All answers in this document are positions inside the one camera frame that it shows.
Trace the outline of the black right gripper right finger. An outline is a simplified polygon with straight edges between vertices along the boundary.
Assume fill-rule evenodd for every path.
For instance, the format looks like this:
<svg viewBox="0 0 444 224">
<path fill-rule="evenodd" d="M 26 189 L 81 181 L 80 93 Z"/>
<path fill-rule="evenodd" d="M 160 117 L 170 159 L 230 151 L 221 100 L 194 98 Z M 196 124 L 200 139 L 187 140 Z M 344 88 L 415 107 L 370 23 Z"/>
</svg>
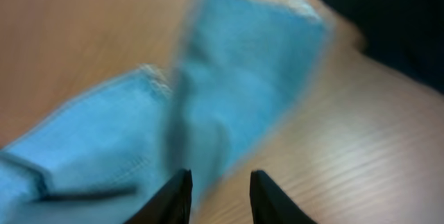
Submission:
<svg viewBox="0 0 444 224">
<path fill-rule="evenodd" d="M 250 174 L 254 224 L 316 224 L 263 170 Z"/>
</svg>

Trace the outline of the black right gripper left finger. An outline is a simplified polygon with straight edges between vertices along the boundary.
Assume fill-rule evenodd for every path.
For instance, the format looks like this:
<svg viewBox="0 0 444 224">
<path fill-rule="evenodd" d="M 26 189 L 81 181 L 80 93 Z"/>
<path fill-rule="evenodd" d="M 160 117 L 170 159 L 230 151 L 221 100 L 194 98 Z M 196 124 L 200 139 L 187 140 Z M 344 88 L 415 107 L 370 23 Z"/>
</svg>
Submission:
<svg viewBox="0 0 444 224">
<path fill-rule="evenodd" d="M 191 171 L 180 169 L 125 224 L 188 224 L 192 187 Z"/>
</svg>

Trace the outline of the light blue denim jeans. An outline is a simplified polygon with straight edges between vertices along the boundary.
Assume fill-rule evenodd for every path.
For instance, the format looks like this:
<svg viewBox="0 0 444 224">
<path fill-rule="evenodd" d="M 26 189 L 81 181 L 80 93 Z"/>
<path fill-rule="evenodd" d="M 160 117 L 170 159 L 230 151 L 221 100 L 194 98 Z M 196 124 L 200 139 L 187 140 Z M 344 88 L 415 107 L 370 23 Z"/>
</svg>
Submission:
<svg viewBox="0 0 444 224">
<path fill-rule="evenodd" d="M 169 81 L 145 64 L 1 150 L 1 222 L 123 223 L 181 168 L 197 207 L 298 101 L 327 35 L 304 0 L 194 0 Z"/>
</svg>

